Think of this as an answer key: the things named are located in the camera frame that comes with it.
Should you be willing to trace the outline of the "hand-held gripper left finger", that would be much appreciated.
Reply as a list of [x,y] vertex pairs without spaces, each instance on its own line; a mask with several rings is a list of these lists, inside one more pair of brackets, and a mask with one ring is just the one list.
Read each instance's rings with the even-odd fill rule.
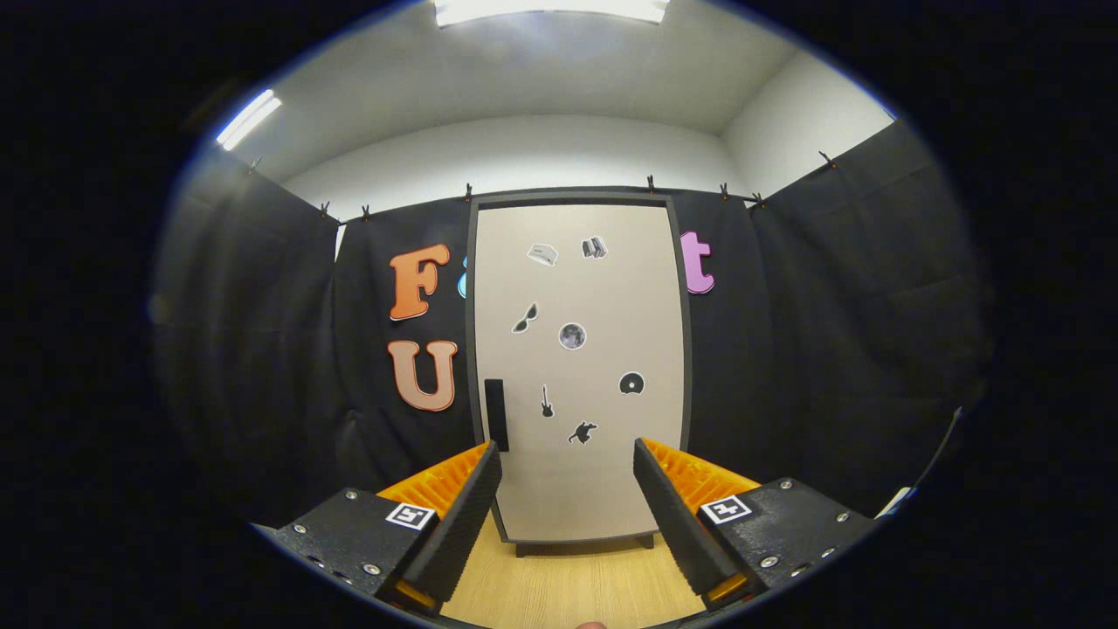
[[458,588],[500,478],[498,446],[484,442],[381,490],[341,489],[273,530],[273,542],[380,604],[436,614]]

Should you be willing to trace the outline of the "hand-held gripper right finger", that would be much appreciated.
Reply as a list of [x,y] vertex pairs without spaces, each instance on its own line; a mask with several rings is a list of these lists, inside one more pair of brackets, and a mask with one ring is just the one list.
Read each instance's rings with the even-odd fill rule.
[[806,580],[877,526],[805,482],[754,482],[654,439],[635,439],[632,474],[710,612]]

